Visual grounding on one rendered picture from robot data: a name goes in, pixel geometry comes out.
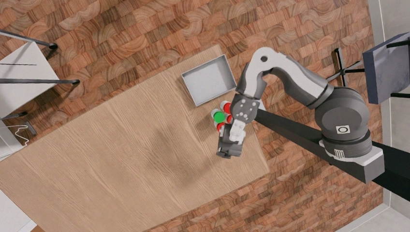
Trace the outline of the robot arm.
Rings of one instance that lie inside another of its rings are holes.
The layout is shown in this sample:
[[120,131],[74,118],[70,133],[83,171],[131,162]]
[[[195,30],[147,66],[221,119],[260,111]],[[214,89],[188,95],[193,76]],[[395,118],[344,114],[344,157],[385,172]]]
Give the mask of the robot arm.
[[367,126],[370,111],[358,91],[332,86],[294,58],[268,46],[257,49],[245,65],[235,89],[240,94],[235,93],[230,104],[231,121],[220,128],[223,142],[242,144],[246,124],[256,118],[258,100],[267,86],[263,76],[269,73],[282,80],[289,96],[315,109],[315,122],[322,131],[319,144],[329,156],[366,166],[383,154],[372,145]]

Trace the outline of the green-capped bottle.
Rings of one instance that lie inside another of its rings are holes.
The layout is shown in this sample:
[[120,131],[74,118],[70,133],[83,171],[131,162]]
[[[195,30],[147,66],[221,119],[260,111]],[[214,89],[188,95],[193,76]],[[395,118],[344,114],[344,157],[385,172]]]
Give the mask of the green-capped bottle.
[[224,114],[219,109],[213,109],[211,116],[217,123],[221,123],[225,120]]

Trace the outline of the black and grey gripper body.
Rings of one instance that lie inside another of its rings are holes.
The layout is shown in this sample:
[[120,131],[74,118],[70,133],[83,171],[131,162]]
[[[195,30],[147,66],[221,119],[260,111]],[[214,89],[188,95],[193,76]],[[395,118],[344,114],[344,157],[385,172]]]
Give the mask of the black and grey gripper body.
[[219,136],[218,150],[219,150],[219,147],[222,147],[221,151],[227,152],[228,155],[240,157],[242,154],[242,150],[243,150],[244,140],[245,139],[243,139],[241,145],[237,145],[237,144],[222,142],[222,137]]

